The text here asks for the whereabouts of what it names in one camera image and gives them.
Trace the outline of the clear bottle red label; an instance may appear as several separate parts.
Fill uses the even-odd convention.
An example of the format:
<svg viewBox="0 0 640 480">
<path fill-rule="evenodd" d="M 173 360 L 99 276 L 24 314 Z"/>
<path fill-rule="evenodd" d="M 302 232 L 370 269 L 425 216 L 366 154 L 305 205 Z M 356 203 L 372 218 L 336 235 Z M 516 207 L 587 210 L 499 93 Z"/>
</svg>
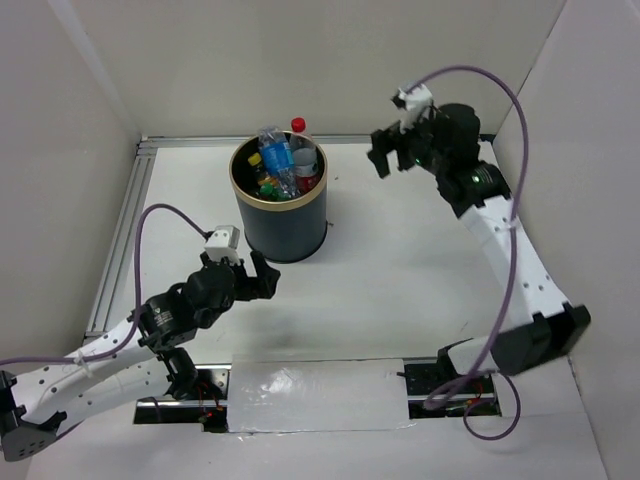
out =
<svg viewBox="0 0 640 480">
<path fill-rule="evenodd" d="M 315 143 L 307 136 L 306 121 L 303 117 L 295 117 L 290 122 L 292 134 L 289 145 L 294 162 L 294 173 L 298 190 L 301 194 L 311 191 L 320 179 L 317 149 Z"/>
</svg>

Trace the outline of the clear bottle blue label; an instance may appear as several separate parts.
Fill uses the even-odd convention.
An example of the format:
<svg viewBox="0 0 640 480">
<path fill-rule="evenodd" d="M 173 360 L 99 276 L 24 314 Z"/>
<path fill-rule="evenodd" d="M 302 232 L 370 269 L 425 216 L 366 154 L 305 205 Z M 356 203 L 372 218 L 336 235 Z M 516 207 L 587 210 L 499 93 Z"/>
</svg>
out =
<svg viewBox="0 0 640 480">
<path fill-rule="evenodd" d="M 294 161 L 285 133 L 276 126 L 258 131 L 259 153 L 268 173 L 275 176 L 289 198 L 299 196 L 294 172 Z"/>
</svg>

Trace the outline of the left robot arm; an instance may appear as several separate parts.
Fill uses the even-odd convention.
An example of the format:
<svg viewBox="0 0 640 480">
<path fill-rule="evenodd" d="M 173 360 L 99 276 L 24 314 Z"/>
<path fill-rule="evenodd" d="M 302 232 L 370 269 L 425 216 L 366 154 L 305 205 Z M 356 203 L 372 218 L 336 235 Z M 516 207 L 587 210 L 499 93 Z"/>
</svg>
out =
<svg viewBox="0 0 640 480">
<path fill-rule="evenodd" d="M 280 273 L 252 252 L 255 275 L 242 262 L 202 260 L 200 270 L 111 331 L 66 356 L 14 376 L 1 374 L 1 451 L 23 461 L 54 444 L 84 420 L 150 397 L 193 395 L 198 371 L 184 344 L 238 301 L 270 299 Z"/>
</svg>

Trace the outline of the small green bottle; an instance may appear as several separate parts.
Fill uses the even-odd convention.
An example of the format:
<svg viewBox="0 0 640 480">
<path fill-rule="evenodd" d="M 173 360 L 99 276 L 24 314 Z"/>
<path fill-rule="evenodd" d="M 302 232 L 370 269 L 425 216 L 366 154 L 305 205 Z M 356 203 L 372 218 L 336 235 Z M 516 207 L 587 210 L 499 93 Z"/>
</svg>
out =
<svg viewBox="0 0 640 480">
<path fill-rule="evenodd" d="M 259 189 L 260 198 L 265 201 L 277 202 L 280 200 L 280 191 L 271 183 L 265 183 Z"/>
</svg>

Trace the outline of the clear bottle yellow cap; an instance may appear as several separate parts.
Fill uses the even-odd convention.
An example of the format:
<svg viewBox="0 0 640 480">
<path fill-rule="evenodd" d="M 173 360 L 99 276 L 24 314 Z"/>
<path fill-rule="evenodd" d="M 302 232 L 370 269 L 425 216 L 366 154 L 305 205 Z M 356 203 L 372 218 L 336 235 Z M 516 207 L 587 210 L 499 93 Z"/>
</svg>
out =
<svg viewBox="0 0 640 480">
<path fill-rule="evenodd" d="M 272 183 L 272 177 L 267 171 L 259 153 L 254 153 L 247 159 L 252 175 L 259 186 Z"/>
</svg>

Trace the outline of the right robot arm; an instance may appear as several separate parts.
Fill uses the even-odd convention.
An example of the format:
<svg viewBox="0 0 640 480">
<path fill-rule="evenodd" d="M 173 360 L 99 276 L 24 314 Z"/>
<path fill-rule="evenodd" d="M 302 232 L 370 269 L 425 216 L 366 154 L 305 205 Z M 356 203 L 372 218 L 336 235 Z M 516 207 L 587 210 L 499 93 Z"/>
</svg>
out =
<svg viewBox="0 0 640 480">
<path fill-rule="evenodd" d="M 591 323 L 554 283 L 521 226 L 515 195 L 499 167 L 480 155 L 480 121 L 472 107 L 430 100 L 397 103 L 404 118 L 371 135 L 367 156 L 380 177 L 395 153 L 401 171 L 431 173 L 441 197 L 479 242 L 504 290 L 498 319 L 486 337 L 463 340 L 438 352 L 438 384 L 425 401 L 457 394 L 476 375 L 515 376 L 571 353 Z"/>
</svg>

